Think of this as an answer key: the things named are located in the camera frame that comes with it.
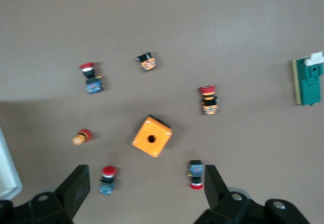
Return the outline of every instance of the metal bolt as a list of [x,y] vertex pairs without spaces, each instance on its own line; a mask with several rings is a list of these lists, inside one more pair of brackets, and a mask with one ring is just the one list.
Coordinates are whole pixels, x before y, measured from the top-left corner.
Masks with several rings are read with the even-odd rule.
[[286,208],[285,205],[280,201],[274,201],[273,205],[280,210],[284,210]]
[[232,194],[232,198],[237,201],[241,201],[243,199],[242,196],[237,193]]
[[41,195],[41,196],[39,196],[38,201],[40,202],[40,201],[44,201],[44,200],[47,200],[47,199],[48,199],[47,195]]

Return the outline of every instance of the yellow box with black hole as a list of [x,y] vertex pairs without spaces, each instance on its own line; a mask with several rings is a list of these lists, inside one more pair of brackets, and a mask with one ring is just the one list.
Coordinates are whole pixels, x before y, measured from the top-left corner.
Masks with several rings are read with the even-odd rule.
[[169,125],[153,115],[148,115],[132,145],[152,157],[158,157],[171,136]]

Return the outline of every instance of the gray surface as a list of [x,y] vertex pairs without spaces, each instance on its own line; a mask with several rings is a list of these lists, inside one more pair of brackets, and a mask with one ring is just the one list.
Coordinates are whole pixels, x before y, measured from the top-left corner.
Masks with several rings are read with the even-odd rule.
[[[208,207],[187,161],[215,164],[258,203],[283,198],[324,219],[324,102],[295,106],[291,59],[322,51],[324,0],[0,0],[1,121],[24,190],[56,188],[79,164],[92,190],[75,223],[193,223]],[[135,57],[153,52],[158,68]],[[88,95],[78,65],[98,62]],[[218,86],[219,115],[198,88]],[[158,158],[130,145],[147,114],[173,127]],[[89,128],[95,139],[71,139]],[[112,196],[101,168],[118,168]]]

